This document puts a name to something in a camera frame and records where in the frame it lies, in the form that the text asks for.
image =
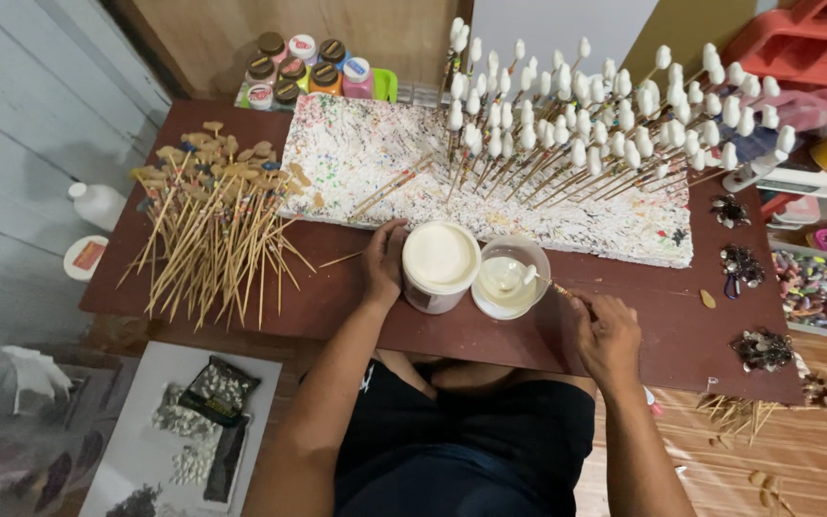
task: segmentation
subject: person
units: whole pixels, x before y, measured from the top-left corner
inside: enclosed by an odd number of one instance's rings
[[[406,223],[375,232],[363,254],[363,300],[302,381],[244,515],[574,515],[596,385],[611,515],[695,515],[637,380],[640,329],[622,300],[581,292],[570,300],[591,380],[474,363],[426,382],[401,354],[375,351],[401,293]],[[491,393],[441,389],[470,381]]]

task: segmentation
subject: white wall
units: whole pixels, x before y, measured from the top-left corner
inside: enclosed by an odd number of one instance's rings
[[[500,68],[513,62],[515,40],[525,42],[525,58],[515,66],[509,100],[519,89],[519,74],[528,58],[536,56],[541,73],[551,70],[554,50],[563,53],[570,66],[576,61],[576,49],[585,36],[592,53],[580,62],[579,69],[588,76],[601,74],[606,58],[620,66],[658,0],[475,0],[471,37],[480,37],[483,56],[474,66],[474,74],[487,72],[486,55],[500,54]]]
[[[156,85],[97,0],[0,0],[0,347],[86,329],[63,254],[103,232],[67,191],[131,190],[170,106]],[[0,385],[9,367],[0,355]]]

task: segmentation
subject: orange paint jar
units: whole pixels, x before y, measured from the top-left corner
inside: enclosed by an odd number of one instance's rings
[[[343,83],[342,74],[333,63],[320,62],[312,67],[312,81],[309,84],[309,93],[321,92],[334,96],[342,96],[340,88]]]

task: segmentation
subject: white plastic bucket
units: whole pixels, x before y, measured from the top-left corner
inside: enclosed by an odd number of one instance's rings
[[[432,221],[413,230],[402,252],[404,297],[427,314],[452,310],[481,269],[481,247],[463,226]]]

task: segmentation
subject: wooden floor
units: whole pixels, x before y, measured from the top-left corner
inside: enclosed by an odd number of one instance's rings
[[[191,333],[173,334],[159,326],[119,331],[117,321],[109,318],[98,318],[89,345],[105,351],[138,355],[144,348],[144,335],[161,341],[282,362],[283,370],[265,438],[276,432],[279,420],[298,386],[299,377],[312,364],[321,346],[320,342],[315,341],[241,332],[213,334],[201,331],[200,335],[195,336]],[[821,370],[827,377],[827,338],[795,334],[794,347],[813,371]],[[768,511],[759,501],[759,489],[748,481],[753,470],[762,470],[784,478],[783,498],[800,517],[827,517],[827,411],[777,410],[768,418],[751,448],[742,438],[728,450],[721,445],[715,447],[709,444],[708,440],[717,433],[710,429],[706,416],[695,411],[697,393],[652,391],[664,409],[664,414],[657,421],[665,446],[677,465],[687,467],[683,472],[683,484],[698,515],[767,515]],[[594,449],[585,462],[574,493],[578,516],[609,515],[601,397],[595,412]]]

